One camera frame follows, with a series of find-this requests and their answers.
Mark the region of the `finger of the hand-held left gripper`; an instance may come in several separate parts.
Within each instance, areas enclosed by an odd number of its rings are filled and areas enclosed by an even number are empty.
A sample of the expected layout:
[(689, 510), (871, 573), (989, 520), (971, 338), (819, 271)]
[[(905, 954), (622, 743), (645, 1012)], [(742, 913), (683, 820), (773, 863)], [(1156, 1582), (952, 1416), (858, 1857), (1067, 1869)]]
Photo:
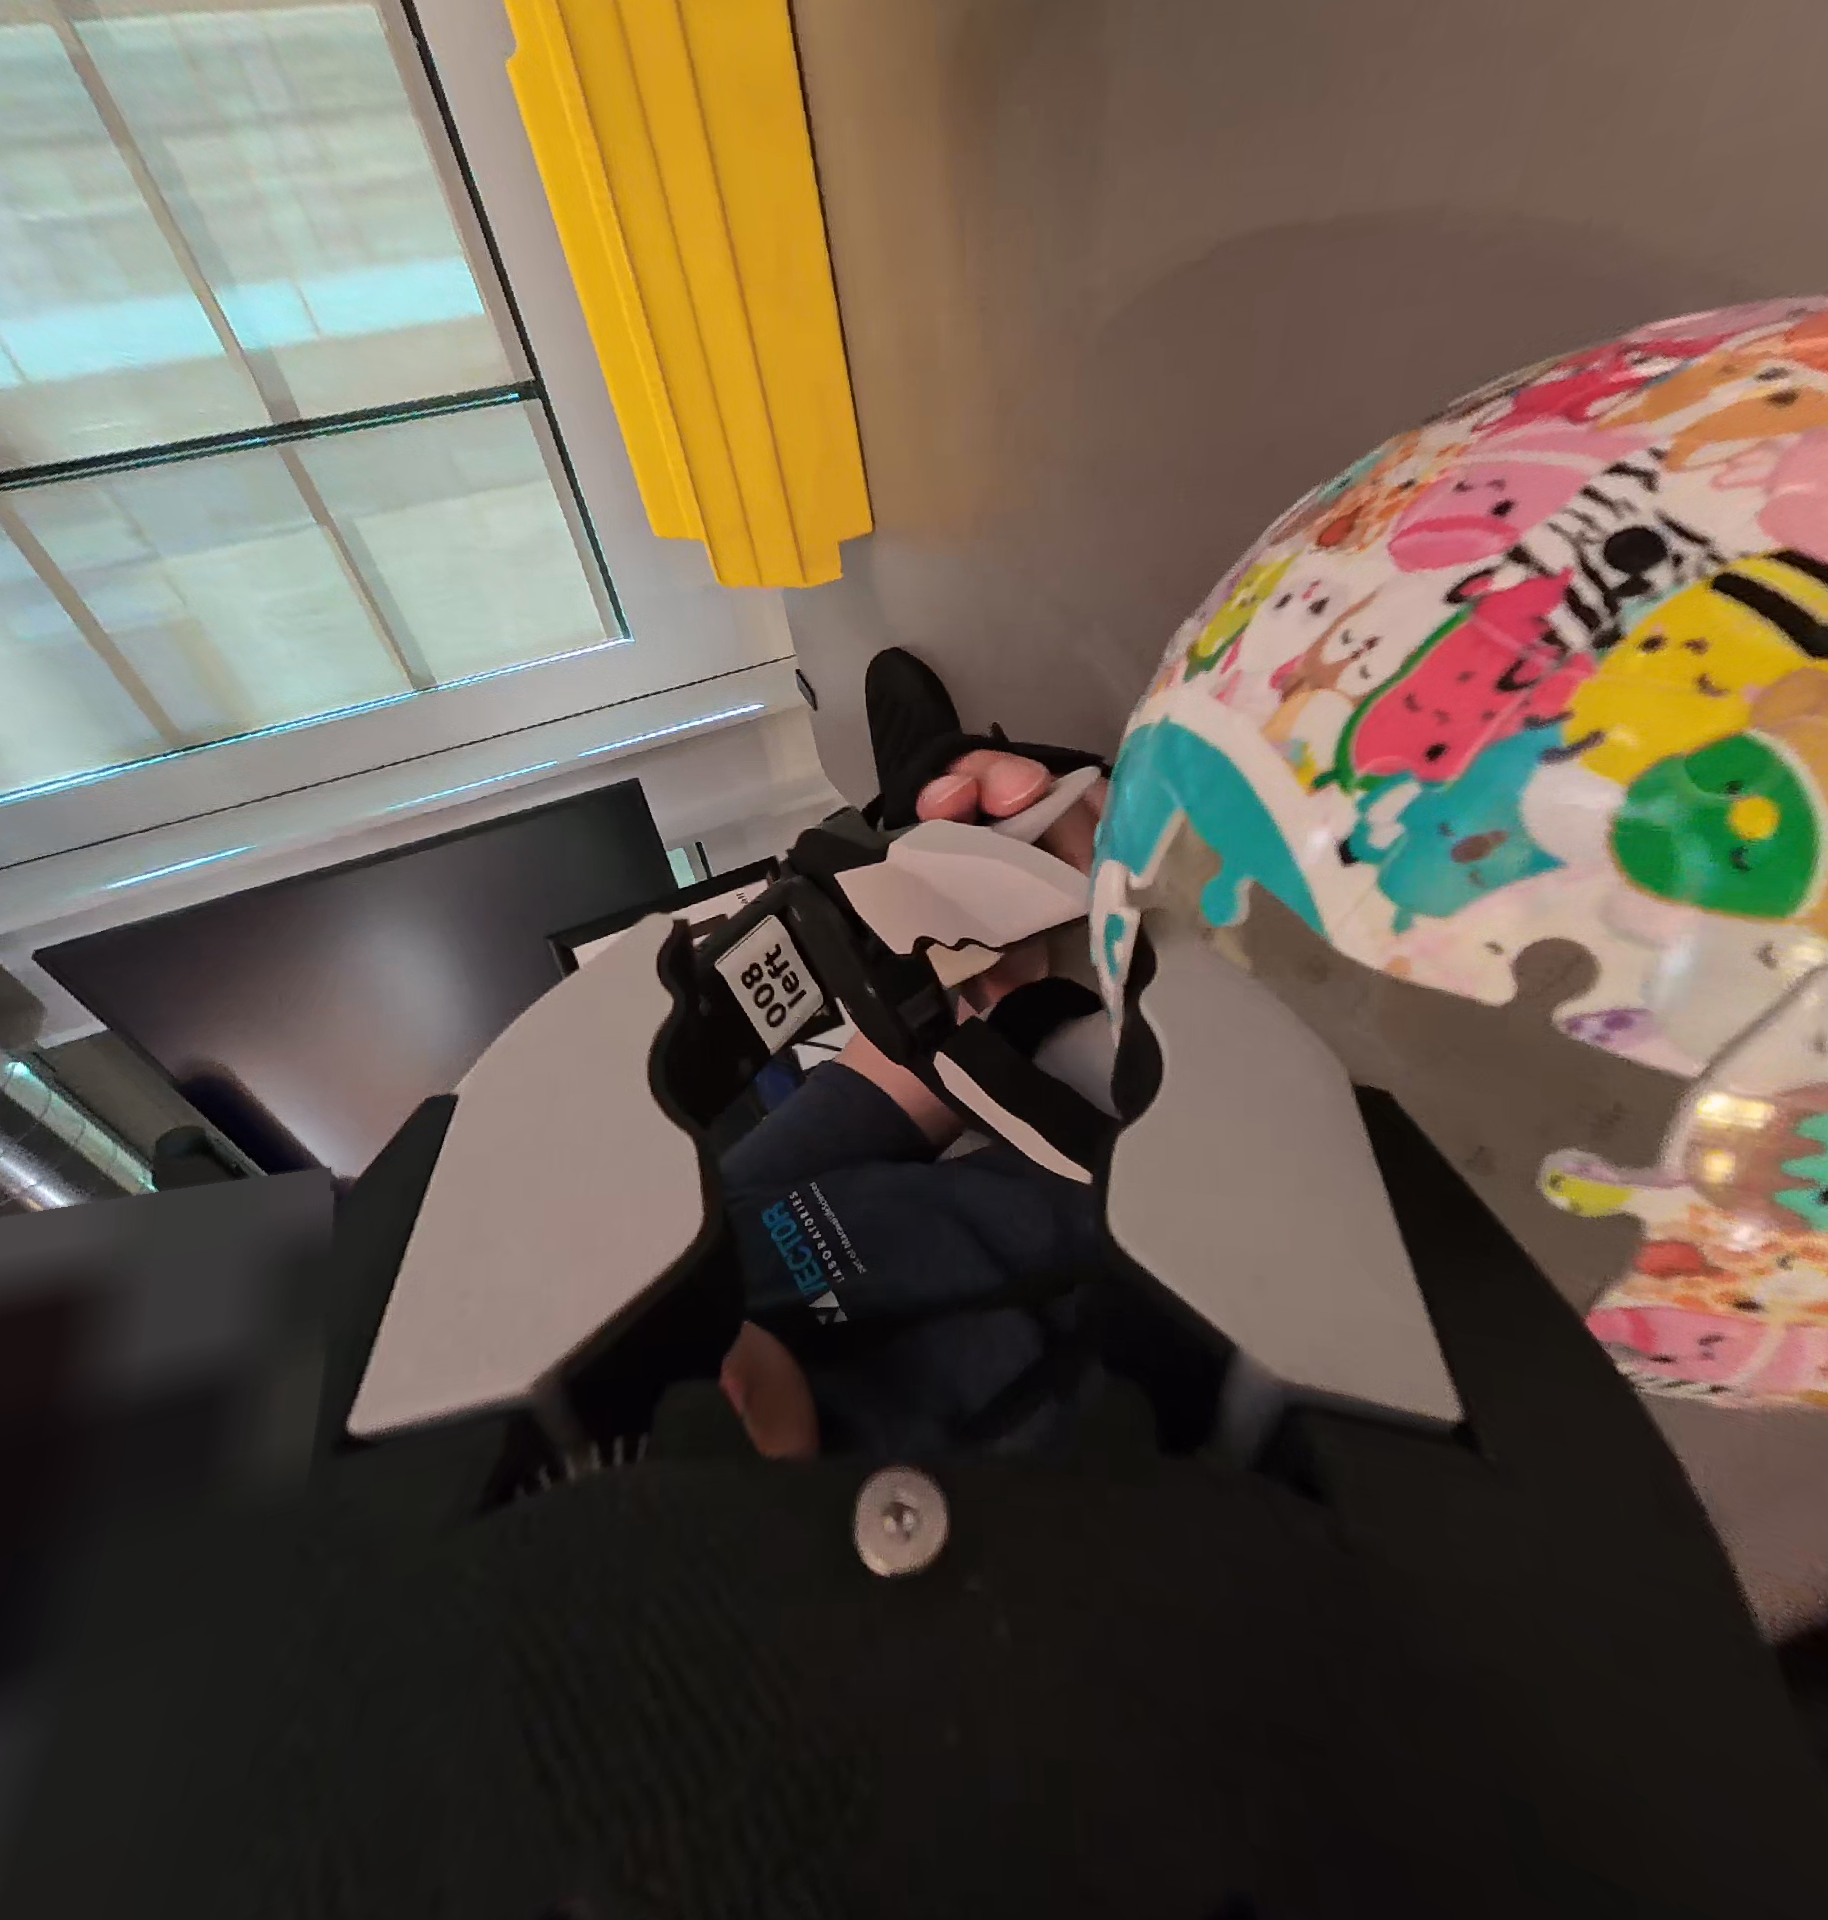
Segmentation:
[(1087, 915), (1083, 871), (985, 825), (914, 825), (837, 871), (855, 919), (896, 958), (1002, 956)]
[(1046, 1176), (1092, 1187), (1119, 1132), (1115, 1034), (1098, 992), (1044, 974), (988, 1003), (952, 993), (925, 1052), (925, 1090), (960, 1123)]

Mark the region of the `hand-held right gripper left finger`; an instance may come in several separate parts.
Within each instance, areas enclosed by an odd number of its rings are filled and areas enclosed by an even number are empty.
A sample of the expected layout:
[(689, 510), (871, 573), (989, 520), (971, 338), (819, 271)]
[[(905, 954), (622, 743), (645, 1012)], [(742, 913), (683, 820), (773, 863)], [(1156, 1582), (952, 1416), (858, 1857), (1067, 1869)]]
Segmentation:
[(720, 1180), (677, 1098), (702, 1025), (688, 926), (645, 915), (458, 1084), (350, 1399), (378, 1440), (525, 1414), (559, 1445), (647, 1436), (742, 1322)]

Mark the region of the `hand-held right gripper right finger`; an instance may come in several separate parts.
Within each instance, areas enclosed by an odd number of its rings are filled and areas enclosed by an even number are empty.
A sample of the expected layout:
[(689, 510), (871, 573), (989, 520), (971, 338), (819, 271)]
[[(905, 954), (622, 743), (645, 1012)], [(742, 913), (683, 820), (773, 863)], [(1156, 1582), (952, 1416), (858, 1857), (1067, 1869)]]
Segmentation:
[(1141, 923), (1127, 974), (1103, 1223), (1206, 1349), (1206, 1443), (1253, 1461), (1301, 1412), (1452, 1438), (1464, 1399), (1333, 1048), (1191, 923)]

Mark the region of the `colourful puzzle ball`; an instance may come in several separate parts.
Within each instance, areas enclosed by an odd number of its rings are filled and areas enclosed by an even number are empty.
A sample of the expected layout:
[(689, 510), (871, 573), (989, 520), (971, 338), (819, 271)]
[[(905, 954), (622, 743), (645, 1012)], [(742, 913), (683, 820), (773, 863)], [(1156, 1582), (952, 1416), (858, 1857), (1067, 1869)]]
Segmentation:
[(1659, 1073), (1645, 1164), (1527, 1122), (1640, 1239), (1585, 1324), (1645, 1394), (1828, 1414), (1828, 296), (1508, 371), (1305, 491), (1166, 645), (1094, 844), (1121, 1019), (1157, 907), (1260, 906), (1551, 1065)]

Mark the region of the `person's left forearm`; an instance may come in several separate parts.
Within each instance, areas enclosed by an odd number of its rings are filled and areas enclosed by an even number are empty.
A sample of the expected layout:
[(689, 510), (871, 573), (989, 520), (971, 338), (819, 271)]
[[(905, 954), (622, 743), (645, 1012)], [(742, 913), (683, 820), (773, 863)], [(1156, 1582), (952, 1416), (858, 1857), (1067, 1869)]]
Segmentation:
[(869, 1037), (855, 1034), (833, 1063), (877, 1090), (937, 1151), (948, 1151), (964, 1132), (961, 1115), (918, 1072), (903, 1067)]

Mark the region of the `person's left hand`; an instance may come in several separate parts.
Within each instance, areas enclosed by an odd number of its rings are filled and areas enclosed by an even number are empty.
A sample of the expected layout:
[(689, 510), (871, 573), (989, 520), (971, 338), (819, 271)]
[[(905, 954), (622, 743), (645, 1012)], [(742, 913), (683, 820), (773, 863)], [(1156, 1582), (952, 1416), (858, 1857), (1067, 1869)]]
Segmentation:
[(864, 676), (864, 712), (877, 792), (861, 807), (888, 834), (918, 824), (997, 830), (1038, 820), (1017, 837), (1087, 873), (1110, 766), (1069, 745), (966, 727), (942, 678), (915, 654), (879, 650)]

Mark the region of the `person's dark blue shirt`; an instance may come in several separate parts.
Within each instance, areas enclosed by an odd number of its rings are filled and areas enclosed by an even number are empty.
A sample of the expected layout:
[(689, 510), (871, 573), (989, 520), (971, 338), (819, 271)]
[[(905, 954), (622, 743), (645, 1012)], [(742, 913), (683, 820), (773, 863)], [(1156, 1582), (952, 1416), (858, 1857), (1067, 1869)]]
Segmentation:
[(1067, 1453), (1098, 1416), (1094, 1187), (996, 1142), (939, 1151), (825, 1063), (724, 1151), (720, 1194), (753, 1358), (782, 1361), (782, 1421), (814, 1451)]

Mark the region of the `stack of yellow bins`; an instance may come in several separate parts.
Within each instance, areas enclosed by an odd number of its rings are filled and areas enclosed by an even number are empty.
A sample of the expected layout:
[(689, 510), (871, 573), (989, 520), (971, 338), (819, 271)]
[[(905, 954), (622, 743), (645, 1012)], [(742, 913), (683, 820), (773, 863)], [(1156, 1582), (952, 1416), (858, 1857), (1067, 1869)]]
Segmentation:
[(510, 89), (647, 528), (730, 590), (873, 528), (783, 1), (505, 1)]

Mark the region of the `white framed window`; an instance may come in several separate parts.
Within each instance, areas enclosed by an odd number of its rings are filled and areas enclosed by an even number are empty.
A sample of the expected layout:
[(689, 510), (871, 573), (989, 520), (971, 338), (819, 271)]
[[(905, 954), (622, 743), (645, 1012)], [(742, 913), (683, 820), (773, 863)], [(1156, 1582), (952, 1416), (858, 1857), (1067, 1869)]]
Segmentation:
[(0, 817), (630, 641), (410, 5), (0, 1)]

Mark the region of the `silver ventilation duct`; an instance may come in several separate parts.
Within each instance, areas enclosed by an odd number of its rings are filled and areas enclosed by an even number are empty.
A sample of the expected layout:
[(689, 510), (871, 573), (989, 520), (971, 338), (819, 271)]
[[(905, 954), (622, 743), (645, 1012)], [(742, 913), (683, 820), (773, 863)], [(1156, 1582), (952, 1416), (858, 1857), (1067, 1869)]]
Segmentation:
[(153, 1191), (148, 1164), (24, 1056), (0, 1045), (0, 1215)]

